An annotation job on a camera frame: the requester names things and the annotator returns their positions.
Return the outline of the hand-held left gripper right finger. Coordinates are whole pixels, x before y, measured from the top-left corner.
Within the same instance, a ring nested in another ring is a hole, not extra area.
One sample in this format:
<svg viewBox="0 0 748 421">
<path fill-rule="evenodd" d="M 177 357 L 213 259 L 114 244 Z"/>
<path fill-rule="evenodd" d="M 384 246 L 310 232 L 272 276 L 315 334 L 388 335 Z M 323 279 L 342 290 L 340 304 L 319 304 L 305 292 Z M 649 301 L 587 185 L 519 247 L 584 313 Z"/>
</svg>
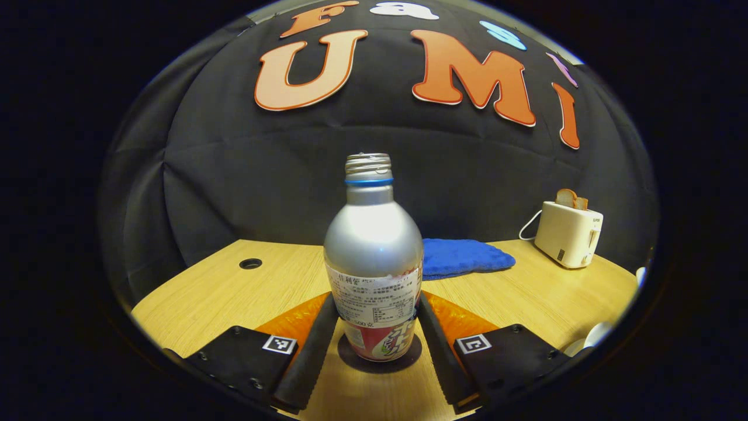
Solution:
<svg viewBox="0 0 748 421">
<path fill-rule="evenodd" d="M 441 296 L 420 295 L 423 336 L 444 397 L 455 410 L 518 399 L 571 360 L 521 323 L 497 327 Z"/>
</svg>

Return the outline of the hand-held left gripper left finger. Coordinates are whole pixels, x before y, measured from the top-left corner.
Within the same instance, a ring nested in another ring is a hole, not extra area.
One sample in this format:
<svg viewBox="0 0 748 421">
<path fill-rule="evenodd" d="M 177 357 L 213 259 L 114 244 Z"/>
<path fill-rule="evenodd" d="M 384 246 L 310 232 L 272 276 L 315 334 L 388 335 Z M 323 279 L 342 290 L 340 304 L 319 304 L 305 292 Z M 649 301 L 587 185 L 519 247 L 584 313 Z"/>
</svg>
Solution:
<svg viewBox="0 0 748 421">
<path fill-rule="evenodd" d="M 235 325 L 182 356 L 182 368 L 247 404 L 299 413 L 308 406 L 338 321 L 329 292 L 254 329 Z"/>
</svg>

